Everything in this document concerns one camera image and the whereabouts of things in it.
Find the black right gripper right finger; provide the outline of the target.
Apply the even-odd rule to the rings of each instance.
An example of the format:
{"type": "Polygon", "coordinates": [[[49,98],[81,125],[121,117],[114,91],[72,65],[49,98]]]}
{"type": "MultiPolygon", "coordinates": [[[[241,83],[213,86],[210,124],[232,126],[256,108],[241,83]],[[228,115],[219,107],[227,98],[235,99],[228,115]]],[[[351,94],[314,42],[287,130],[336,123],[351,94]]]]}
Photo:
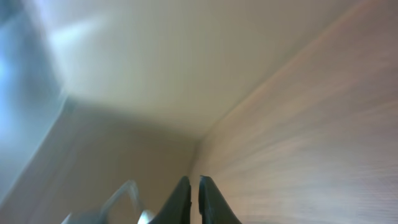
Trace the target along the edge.
{"type": "Polygon", "coordinates": [[[198,204],[202,224],[241,224],[211,177],[200,176],[198,204]]]}

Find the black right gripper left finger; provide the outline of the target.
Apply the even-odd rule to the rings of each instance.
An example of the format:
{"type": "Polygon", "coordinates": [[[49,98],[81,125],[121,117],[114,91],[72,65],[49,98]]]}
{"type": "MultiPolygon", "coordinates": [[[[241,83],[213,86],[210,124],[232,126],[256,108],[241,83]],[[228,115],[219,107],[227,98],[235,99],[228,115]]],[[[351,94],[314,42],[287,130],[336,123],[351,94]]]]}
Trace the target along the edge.
{"type": "Polygon", "coordinates": [[[189,178],[183,176],[160,212],[149,224],[190,224],[191,195],[189,178]]]}

